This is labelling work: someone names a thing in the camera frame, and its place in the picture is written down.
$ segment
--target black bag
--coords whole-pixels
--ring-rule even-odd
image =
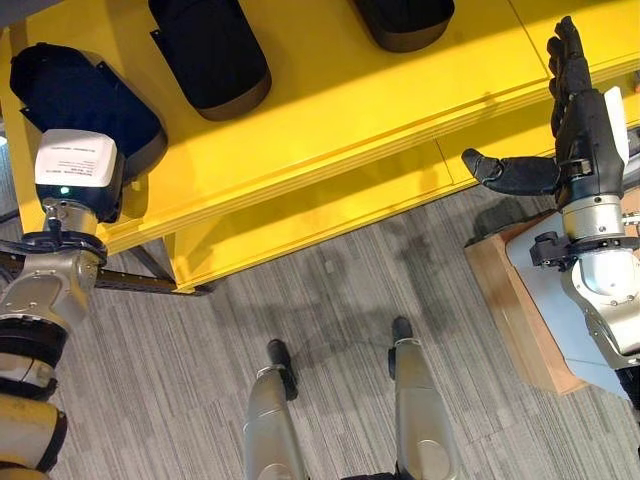
[[[125,157],[124,183],[162,158],[167,135],[158,117],[111,71],[69,47],[38,43],[11,61],[10,86],[41,132],[88,130],[111,137]]]
[[[203,117],[237,117],[269,93],[267,60],[237,0],[149,0],[149,9],[151,35]]]

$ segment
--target yellow table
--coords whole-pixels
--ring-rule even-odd
[[[362,173],[345,180],[344,188],[332,183],[336,191],[330,195],[309,189],[339,175],[349,178],[354,169],[368,168],[358,171],[373,183],[423,167],[432,170],[420,173],[419,181],[415,177],[414,190],[403,185],[385,191],[387,199],[378,204],[388,211],[395,211],[398,201],[411,206],[415,198],[424,201],[469,185],[464,172],[443,162],[429,142],[546,98],[546,40],[564,14],[572,13],[581,29],[594,79],[630,72],[640,58],[634,35],[640,32],[637,0],[541,0],[535,8],[525,0],[460,1],[445,35],[411,54],[377,47],[348,0],[241,3],[269,61],[274,86],[254,112],[225,123],[202,119],[184,100],[149,36],[155,24],[146,0],[66,0],[0,38],[0,101],[26,231],[42,224],[33,186],[39,134],[18,112],[20,103],[9,90],[9,59],[40,41],[99,54],[158,113],[168,131],[167,155],[126,189],[121,220],[99,229],[111,253],[207,220],[222,225],[218,231],[225,230],[225,238],[235,238],[252,231],[250,209],[267,218],[269,202],[284,195],[293,195],[300,211],[322,202],[339,204],[344,225],[361,224],[362,219],[353,222],[356,213],[348,203],[342,207],[341,195],[351,194],[347,183],[357,182]],[[604,19],[616,25],[614,32],[605,32]],[[396,154],[411,158],[407,165],[413,162],[413,167],[394,170],[397,162],[388,157]],[[380,216],[369,213],[367,221]],[[303,230],[309,242],[334,231]],[[185,252],[193,245],[183,250],[181,236],[169,242],[172,251],[189,256]],[[201,238],[203,248],[209,239]],[[269,255],[284,251],[282,245],[274,248]],[[249,259],[251,252],[244,253],[218,253],[216,264],[227,266],[214,274],[205,268],[198,278],[217,277],[269,256],[254,252]],[[174,260],[178,268],[180,261]],[[184,285],[194,284],[196,272],[181,271]]]
[[[631,77],[623,88],[629,126],[640,123]],[[165,237],[180,291],[224,277],[474,185],[460,159],[473,146],[491,156],[548,155],[551,101],[487,120],[281,197],[199,222]]]

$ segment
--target silver metal joint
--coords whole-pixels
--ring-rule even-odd
[[[571,202],[562,210],[562,223],[573,241],[624,235],[622,207],[616,195],[595,195]]]
[[[84,205],[58,198],[45,198],[42,201],[46,220],[44,230],[49,230],[49,220],[59,220],[62,230],[89,233],[93,235],[98,228],[98,219]]]

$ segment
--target white label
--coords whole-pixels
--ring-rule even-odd
[[[115,167],[115,142],[84,130],[47,130],[36,157],[36,183],[105,187]]]

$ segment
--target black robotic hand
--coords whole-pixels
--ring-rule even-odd
[[[547,52],[550,55],[549,70],[554,75],[549,82],[549,91],[555,99],[551,114],[551,132],[557,137],[573,97],[591,90],[592,87],[580,34],[571,17],[564,17],[556,25],[555,32],[557,36],[551,37],[547,42]]]
[[[592,195],[623,195],[624,162],[616,150],[604,96],[592,88],[580,34],[565,17],[548,44],[549,90],[555,99],[551,132],[556,156],[486,157],[475,149],[462,160],[484,186],[511,195],[555,194],[558,208]]]

